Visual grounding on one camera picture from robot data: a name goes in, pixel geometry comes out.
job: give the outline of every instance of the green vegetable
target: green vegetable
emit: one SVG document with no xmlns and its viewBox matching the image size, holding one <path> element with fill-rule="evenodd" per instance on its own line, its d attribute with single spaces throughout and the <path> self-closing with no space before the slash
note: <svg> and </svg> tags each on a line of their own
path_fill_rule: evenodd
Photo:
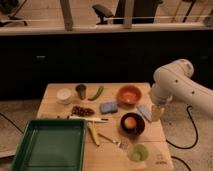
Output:
<svg viewBox="0 0 213 171">
<path fill-rule="evenodd" d="M 89 98 L 88 100 L 90 100 L 90 101 L 96 100 L 101 95 L 103 90 L 104 90 L 104 86 L 100 86 L 98 88 L 98 91 L 96 92 L 96 94 L 93 97 Z"/>
</svg>

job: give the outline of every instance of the cable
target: cable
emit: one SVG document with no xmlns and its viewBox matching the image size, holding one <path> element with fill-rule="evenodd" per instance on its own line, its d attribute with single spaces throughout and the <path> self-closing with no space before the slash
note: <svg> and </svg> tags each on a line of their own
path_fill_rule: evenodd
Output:
<svg viewBox="0 0 213 171">
<path fill-rule="evenodd" d="M 183 163 L 183 164 L 187 167 L 187 169 L 188 169 L 189 171 L 191 171 L 191 168 L 189 167 L 189 165 L 188 165 L 185 161 L 183 161 L 182 159 L 180 159 L 180 158 L 178 158 L 178 157 L 176 157 L 176 156 L 171 156 L 171 158 L 180 161 L 181 163 Z"/>
<path fill-rule="evenodd" d="M 180 147 L 180 146 L 177 146 L 177 145 L 173 144 L 171 141 L 166 140 L 166 142 L 169 143 L 170 145 L 172 145 L 172 146 L 174 146 L 174 147 L 176 147 L 176 148 L 178 148 L 178 149 L 182 149 L 182 150 L 188 150 L 188 149 L 193 148 L 193 147 L 197 144 L 198 138 L 199 138 L 199 137 L 198 137 L 197 127 L 196 127 L 196 125 L 195 125 L 195 123 L 194 123 L 194 120 L 193 120 L 193 118 L 192 118 L 192 116 L 191 116 L 191 113 L 190 113 L 190 110 L 189 110 L 190 108 L 192 108 L 192 106 L 187 106 L 186 110 L 187 110 L 187 113 L 188 113 L 188 115 L 189 115 L 189 118 L 190 118 L 191 121 L 192 121 L 193 127 L 194 127 L 194 129 L 195 129 L 195 134 L 196 134 L 195 142 L 194 142 L 191 146 L 188 146 L 188 147 Z"/>
<path fill-rule="evenodd" d="M 4 114 L 0 113 L 0 115 L 6 119 L 8 122 L 10 122 L 17 130 L 19 130 L 22 134 L 24 134 L 24 132 L 13 122 L 11 121 L 8 117 L 6 117 Z"/>
</svg>

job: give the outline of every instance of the knife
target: knife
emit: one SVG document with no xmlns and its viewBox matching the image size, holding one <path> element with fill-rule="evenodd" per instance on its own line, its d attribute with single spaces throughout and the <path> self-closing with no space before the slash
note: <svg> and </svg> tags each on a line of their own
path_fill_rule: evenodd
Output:
<svg viewBox="0 0 213 171">
<path fill-rule="evenodd" d="M 86 120 L 86 121 L 99 122 L 99 123 L 106 123 L 106 122 L 109 122 L 109 119 L 107 119 L 107 118 L 98 118 L 98 117 L 69 116 L 69 119 L 84 119 L 84 120 Z"/>
</svg>

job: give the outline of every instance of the green cup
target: green cup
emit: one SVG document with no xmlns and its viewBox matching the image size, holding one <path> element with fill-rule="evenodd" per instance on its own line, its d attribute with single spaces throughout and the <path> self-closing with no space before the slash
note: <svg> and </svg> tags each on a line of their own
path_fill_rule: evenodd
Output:
<svg viewBox="0 0 213 171">
<path fill-rule="evenodd" d="M 142 162 L 148 158 L 149 152 L 144 145 L 134 144 L 127 151 L 127 155 L 129 157 L 129 159 L 132 161 Z"/>
</svg>

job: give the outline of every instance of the black cabinet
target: black cabinet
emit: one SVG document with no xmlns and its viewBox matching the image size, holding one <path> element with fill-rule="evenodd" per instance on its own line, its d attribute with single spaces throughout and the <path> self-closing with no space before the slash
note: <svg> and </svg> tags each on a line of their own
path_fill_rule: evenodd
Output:
<svg viewBox="0 0 213 171">
<path fill-rule="evenodd" d="M 213 31 L 0 37 L 0 99 L 41 98 L 48 83 L 150 82 L 156 68 L 189 59 L 213 88 Z"/>
</svg>

